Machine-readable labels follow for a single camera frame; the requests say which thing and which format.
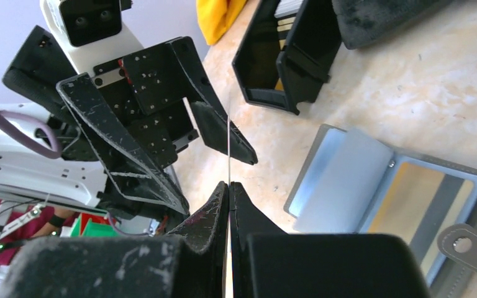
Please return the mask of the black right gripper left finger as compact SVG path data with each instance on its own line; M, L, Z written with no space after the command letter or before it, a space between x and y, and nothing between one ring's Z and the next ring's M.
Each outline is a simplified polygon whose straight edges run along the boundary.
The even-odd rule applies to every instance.
M27 244L0 297L222 297L229 189L157 237L43 237Z

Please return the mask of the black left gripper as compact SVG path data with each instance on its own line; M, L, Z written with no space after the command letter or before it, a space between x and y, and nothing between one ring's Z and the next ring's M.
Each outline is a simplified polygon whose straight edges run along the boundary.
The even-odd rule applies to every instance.
M187 81L186 98L205 146L227 155L228 115L192 38L178 37L170 47ZM99 76L92 80L86 73L75 76L53 36L36 25L2 82L49 111L48 125L61 143L64 160L99 158L123 198L188 214L186 198L164 172L178 159L178 152L198 137L183 102L170 97L166 103L144 104L117 60L104 65L101 74L108 71L115 74L112 83ZM257 164L255 149L232 121L230 132L231 158Z

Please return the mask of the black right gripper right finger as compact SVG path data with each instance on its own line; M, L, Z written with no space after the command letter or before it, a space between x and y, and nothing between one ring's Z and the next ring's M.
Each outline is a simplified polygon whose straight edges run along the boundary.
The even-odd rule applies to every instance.
M428 297L408 246L385 234L290 234L232 182L235 297Z

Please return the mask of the gold card black stripe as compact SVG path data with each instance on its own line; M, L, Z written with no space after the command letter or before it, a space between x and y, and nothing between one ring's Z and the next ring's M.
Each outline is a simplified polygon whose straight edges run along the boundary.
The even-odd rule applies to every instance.
M231 182L231 108L232 100L229 99L227 105L227 185L230 188ZM226 254L226 282L225 282L225 296L228 298L234 297L233 292L233 275L232 275L232 242L231 242L231 230L230 230L230 216L228 216L227 223L227 254Z

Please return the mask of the grey card holder wallet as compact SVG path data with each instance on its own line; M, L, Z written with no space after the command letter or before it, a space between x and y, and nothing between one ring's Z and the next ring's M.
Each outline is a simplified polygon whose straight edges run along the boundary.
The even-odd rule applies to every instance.
M477 169L323 124L284 210L304 233L388 233L412 250L434 297L477 273Z

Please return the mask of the black compartment tray box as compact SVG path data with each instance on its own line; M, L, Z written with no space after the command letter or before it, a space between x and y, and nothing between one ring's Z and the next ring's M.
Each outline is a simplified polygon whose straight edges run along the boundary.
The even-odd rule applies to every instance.
M278 1L260 1L232 67L245 101L298 115L330 79L342 38L332 1L304 1L287 34L278 30Z

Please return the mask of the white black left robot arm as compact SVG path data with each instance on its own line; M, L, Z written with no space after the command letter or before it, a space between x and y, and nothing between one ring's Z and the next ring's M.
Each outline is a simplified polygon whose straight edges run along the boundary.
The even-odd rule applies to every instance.
M44 157L0 130L0 198L47 200L116 219L170 215L189 204L167 170L201 138L246 164L258 158L228 120L193 41L144 48L128 31L75 48L35 26L2 78L27 99L0 105Z

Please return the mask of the yellow cloth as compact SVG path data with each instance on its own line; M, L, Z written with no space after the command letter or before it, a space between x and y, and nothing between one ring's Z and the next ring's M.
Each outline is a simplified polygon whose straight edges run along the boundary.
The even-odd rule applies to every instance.
M221 39L246 3L247 0L196 0L198 26L208 45Z

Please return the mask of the black floral pillow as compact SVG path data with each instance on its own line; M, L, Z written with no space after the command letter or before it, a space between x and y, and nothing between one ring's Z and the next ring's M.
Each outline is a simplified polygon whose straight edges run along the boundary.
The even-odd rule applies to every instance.
M370 46L405 26L449 5L438 0L332 1L345 47Z

